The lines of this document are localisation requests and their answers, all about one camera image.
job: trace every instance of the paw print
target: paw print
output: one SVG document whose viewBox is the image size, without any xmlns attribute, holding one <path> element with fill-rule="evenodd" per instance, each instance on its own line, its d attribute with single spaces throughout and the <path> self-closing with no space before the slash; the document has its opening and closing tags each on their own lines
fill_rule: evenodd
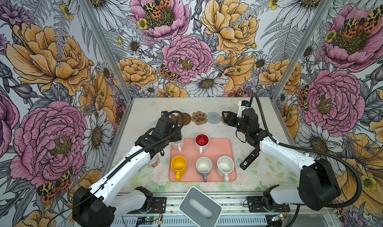
<svg viewBox="0 0 383 227">
<path fill-rule="evenodd" d="M 206 117 L 207 117 L 206 113 L 198 111 L 196 113 L 193 113 L 191 120 L 194 121 L 195 124 L 199 126 L 208 122 L 208 119 Z"/>
</svg>

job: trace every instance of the tray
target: tray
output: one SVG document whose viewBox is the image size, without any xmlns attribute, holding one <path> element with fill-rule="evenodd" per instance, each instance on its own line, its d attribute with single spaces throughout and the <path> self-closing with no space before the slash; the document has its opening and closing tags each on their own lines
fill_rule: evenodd
<svg viewBox="0 0 383 227">
<path fill-rule="evenodd" d="M 231 142 L 227 138 L 210 138 L 208 150 L 202 155 L 195 149 L 194 138 L 185 138 L 182 151 L 171 147 L 170 162 L 178 155 L 183 156 L 187 162 L 187 172 L 181 176 L 180 182 L 203 182 L 203 177 L 199 175 L 195 163 L 200 157 L 207 157 L 213 162 L 213 168 L 208 175 L 208 182 L 224 182 L 224 178 L 217 173 L 217 160 L 223 155 L 230 157 L 234 161 L 233 149 Z M 229 175 L 229 181 L 235 181 L 237 178 L 236 168 Z M 175 180 L 175 173 L 169 164 L 169 180 L 171 182 L 177 182 Z"/>
</svg>

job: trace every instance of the orange flower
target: orange flower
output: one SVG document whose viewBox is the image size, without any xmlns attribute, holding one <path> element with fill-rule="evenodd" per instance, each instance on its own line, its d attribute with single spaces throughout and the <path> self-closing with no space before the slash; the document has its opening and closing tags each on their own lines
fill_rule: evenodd
<svg viewBox="0 0 383 227">
<path fill-rule="evenodd" d="M 245 83 L 245 79 L 251 78 L 251 68 L 253 67 L 255 56 L 246 57 L 228 52 L 218 55 L 214 61 L 216 67 L 225 68 L 221 76 L 228 76 L 228 82 L 225 83 L 225 92 L 236 90 Z"/>
<path fill-rule="evenodd" d="M 88 83 L 81 90 L 80 110 L 86 114 L 94 111 L 99 114 L 103 109 L 107 113 L 109 121 L 113 123 L 115 106 L 112 95 L 112 89 L 106 84 L 102 73 L 98 71 L 96 77 L 92 77 L 92 84 Z"/>
<path fill-rule="evenodd" d="M 345 137 L 343 149 L 347 150 L 347 157 L 343 158 L 354 167 L 362 182 L 362 193 L 353 204 L 359 208 L 364 202 L 364 212 L 376 216 L 383 210 L 383 149 L 373 142 L 366 134 L 349 133 Z M 343 175 L 336 176 L 342 189 L 339 199 L 350 199 L 356 190 L 356 181 L 347 169 Z"/>
<path fill-rule="evenodd" d="M 299 128 L 299 116 L 298 116 L 298 107 L 293 105 L 284 105 L 281 110 L 281 115 L 288 131 L 292 138 L 294 138 L 298 132 Z"/>
<path fill-rule="evenodd" d="M 259 75 L 259 85 L 266 85 L 271 86 L 274 83 L 278 83 L 278 81 L 281 79 L 283 73 L 285 72 L 287 68 L 287 64 L 290 61 L 290 59 L 285 59 L 282 62 L 272 62 L 270 65 L 266 66 L 267 71 L 262 72 Z M 293 73 L 290 75 L 284 89 L 289 95 L 293 95 L 295 92 L 297 92 L 298 87 L 301 85 L 301 72 L 302 72 L 302 65 L 298 64 Z"/>
<path fill-rule="evenodd" d="M 249 12 L 249 5 L 240 3 L 240 0 L 222 0 L 220 4 L 210 0 L 206 4 L 201 22 L 209 29 L 205 33 L 217 35 L 218 51 L 241 54 L 247 50 L 246 46 L 254 43 L 259 25 L 256 14 L 241 24 L 232 25 L 235 20 L 240 19 L 241 15 L 249 15 Z"/>
<path fill-rule="evenodd" d="M 74 96 L 81 86 L 90 81 L 89 61 L 74 37 L 65 34 L 65 49 L 61 67 L 57 66 L 57 35 L 52 27 L 42 30 L 39 26 L 22 23 L 14 25 L 13 32 L 24 46 L 7 45 L 7 58 L 20 75 L 23 84 L 45 84 L 41 92 L 50 88 L 53 82 L 61 83 Z"/>
<path fill-rule="evenodd" d="M 54 217 L 55 214 L 50 213 L 49 210 L 46 210 L 44 214 L 40 210 L 35 210 L 13 227 L 55 227 L 56 221 L 54 220 L 48 225 L 48 222 Z"/>
<path fill-rule="evenodd" d="M 76 192 L 80 186 L 88 189 L 92 184 L 96 183 L 101 178 L 101 170 L 90 170 L 85 172 L 79 179 L 77 185 L 73 186 L 69 191 L 69 196 L 73 199 L 74 192 Z M 67 206 L 73 206 L 73 200 L 67 203 Z"/>
<path fill-rule="evenodd" d="M 132 57 L 121 59 L 118 62 L 118 67 L 128 86 L 130 86 L 130 84 L 137 84 L 144 87 L 158 80 L 156 70 L 141 59 Z M 114 77 L 113 81 L 115 85 L 118 86 L 116 77 Z"/>
<path fill-rule="evenodd" d="M 182 86 L 169 83 L 164 85 L 164 89 L 159 89 L 157 97 L 188 97 L 188 93 Z"/>
</svg>

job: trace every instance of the yellow mug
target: yellow mug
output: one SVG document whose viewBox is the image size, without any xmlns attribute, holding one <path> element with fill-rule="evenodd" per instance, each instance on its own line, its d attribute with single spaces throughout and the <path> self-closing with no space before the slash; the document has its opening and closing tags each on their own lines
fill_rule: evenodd
<svg viewBox="0 0 383 227">
<path fill-rule="evenodd" d="M 175 179 L 179 182 L 181 180 L 181 176 L 183 176 L 187 171 L 186 159 L 183 156 L 178 155 L 172 159 L 171 166 L 175 172 Z"/>
</svg>

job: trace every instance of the mug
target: mug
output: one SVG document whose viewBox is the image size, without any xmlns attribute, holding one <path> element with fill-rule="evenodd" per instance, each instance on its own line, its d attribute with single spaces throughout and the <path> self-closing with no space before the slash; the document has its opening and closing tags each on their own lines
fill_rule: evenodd
<svg viewBox="0 0 383 227">
<path fill-rule="evenodd" d="M 217 161 L 217 173 L 229 182 L 229 175 L 234 170 L 234 161 L 228 156 L 222 156 Z"/>
<path fill-rule="evenodd" d="M 202 155 L 209 147 L 209 138 L 205 134 L 199 134 L 194 139 L 195 148 L 199 151 L 199 154 Z"/>
<path fill-rule="evenodd" d="M 181 176 L 183 176 L 187 171 L 186 159 L 183 156 L 178 155 L 172 159 L 171 166 L 175 172 L 175 180 L 179 182 L 181 180 Z"/>
<path fill-rule="evenodd" d="M 180 141 L 170 142 L 172 147 L 178 149 L 179 152 L 181 152 L 182 147 L 184 146 L 184 142 L 185 142 L 184 136 L 182 134 L 181 134 L 181 137 L 182 137 L 182 139 Z"/>
<path fill-rule="evenodd" d="M 197 171 L 203 176 L 203 181 L 208 182 L 208 174 L 213 169 L 213 162 L 207 157 L 200 157 L 195 163 Z"/>
</svg>

